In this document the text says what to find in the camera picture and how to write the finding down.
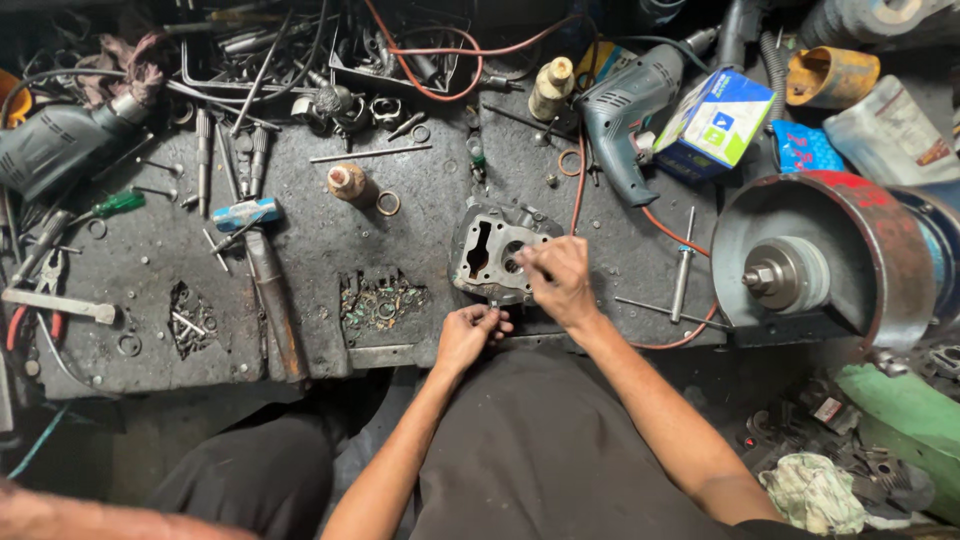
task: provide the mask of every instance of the black pants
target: black pants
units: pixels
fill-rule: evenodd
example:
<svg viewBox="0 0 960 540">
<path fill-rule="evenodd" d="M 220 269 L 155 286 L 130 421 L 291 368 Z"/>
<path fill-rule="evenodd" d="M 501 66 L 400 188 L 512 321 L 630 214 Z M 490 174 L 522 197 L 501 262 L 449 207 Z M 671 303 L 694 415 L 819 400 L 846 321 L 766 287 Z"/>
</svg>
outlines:
<svg viewBox="0 0 960 540">
<path fill-rule="evenodd" d="M 414 538 L 808 537 L 774 522 L 711 520 L 578 361 L 537 350 L 476 366 L 420 470 Z M 253 424 L 191 452 L 148 506 L 267 539 L 313 538 L 332 488 L 334 423 L 295 413 Z"/>
</svg>

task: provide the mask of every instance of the green screwdriver handle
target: green screwdriver handle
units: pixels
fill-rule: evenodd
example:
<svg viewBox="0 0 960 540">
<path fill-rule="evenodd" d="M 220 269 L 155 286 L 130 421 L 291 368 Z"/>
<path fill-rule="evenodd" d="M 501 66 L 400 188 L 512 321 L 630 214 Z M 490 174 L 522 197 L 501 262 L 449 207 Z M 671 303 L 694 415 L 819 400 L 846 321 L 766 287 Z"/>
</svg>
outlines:
<svg viewBox="0 0 960 540">
<path fill-rule="evenodd" d="M 94 205 L 91 212 L 97 217 L 108 217 L 115 213 L 138 209 L 146 204 L 147 198 L 143 196 L 143 192 L 130 189 L 111 195 L 103 203 Z"/>
</svg>

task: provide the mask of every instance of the red plier handle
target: red plier handle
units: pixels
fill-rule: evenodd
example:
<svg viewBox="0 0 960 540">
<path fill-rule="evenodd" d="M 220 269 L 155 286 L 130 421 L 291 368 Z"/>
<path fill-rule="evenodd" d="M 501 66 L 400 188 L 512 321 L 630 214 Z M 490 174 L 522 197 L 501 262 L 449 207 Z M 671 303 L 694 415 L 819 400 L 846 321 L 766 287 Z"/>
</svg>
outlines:
<svg viewBox="0 0 960 540">
<path fill-rule="evenodd" d="M 7 350 L 12 351 L 16 348 L 16 337 L 20 334 L 20 322 L 27 314 L 27 306 L 20 306 L 13 312 L 10 319 L 10 326 L 7 328 Z M 52 323 L 50 325 L 50 337 L 60 339 L 63 332 L 63 313 L 54 311 Z"/>
</svg>

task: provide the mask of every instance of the pliers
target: pliers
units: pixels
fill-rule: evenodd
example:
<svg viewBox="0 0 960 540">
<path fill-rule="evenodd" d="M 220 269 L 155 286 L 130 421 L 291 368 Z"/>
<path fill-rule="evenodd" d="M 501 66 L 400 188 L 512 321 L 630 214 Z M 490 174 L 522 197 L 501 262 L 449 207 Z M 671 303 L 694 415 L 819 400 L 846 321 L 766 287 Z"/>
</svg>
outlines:
<svg viewBox="0 0 960 540">
<path fill-rule="evenodd" d="M 66 255 L 58 249 L 50 250 L 50 253 L 43 260 L 40 267 L 40 273 L 37 276 L 34 292 L 39 294 L 60 294 L 60 277 L 63 275 L 63 268 L 66 266 Z M 27 314 L 29 306 L 20 306 L 13 313 L 10 320 L 10 327 L 7 328 L 7 350 L 12 351 L 16 347 L 16 337 L 20 333 L 20 323 Z M 50 336 L 59 339 L 63 332 L 63 313 L 54 311 L 53 319 L 50 325 Z"/>
</svg>

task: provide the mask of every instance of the right hand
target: right hand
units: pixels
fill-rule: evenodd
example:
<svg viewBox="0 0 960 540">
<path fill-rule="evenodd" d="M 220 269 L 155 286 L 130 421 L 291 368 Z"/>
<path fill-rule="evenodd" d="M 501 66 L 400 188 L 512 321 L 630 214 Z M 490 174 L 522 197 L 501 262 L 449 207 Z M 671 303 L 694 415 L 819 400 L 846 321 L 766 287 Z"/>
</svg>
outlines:
<svg viewBox="0 0 960 540">
<path fill-rule="evenodd" d="M 534 299 L 564 330 L 588 328 L 600 316 L 590 288 L 587 241 L 579 236 L 561 236 L 526 246 L 516 262 L 534 289 Z"/>
</svg>

